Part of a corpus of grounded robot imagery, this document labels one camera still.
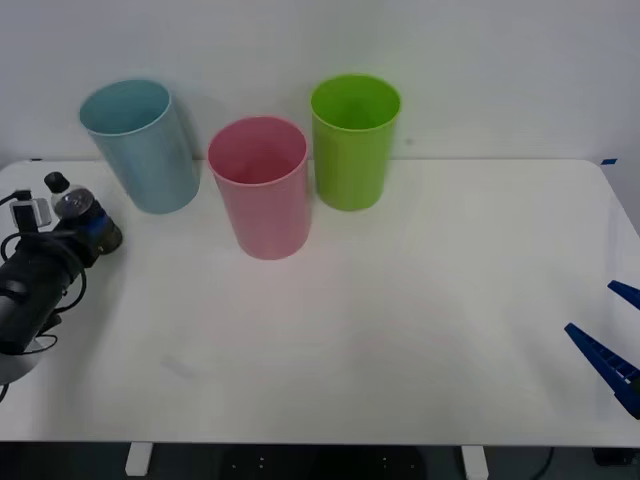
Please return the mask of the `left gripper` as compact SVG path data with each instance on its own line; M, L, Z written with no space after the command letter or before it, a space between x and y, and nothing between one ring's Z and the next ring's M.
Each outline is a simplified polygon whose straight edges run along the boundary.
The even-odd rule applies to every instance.
M67 271L91 268L96 262L96 255L110 253L109 225L105 214L90 219L82 229L52 230L45 235L56 241L51 249L61 257Z

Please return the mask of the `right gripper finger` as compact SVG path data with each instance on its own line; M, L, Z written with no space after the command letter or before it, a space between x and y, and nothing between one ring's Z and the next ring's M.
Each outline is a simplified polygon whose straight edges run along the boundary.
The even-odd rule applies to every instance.
M564 328L586 360L613 391L614 397L639 419L639 369L596 341L573 323Z
M640 309L640 290L638 288L615 280L611 281L607 285L607 288L630 303L637 310Z

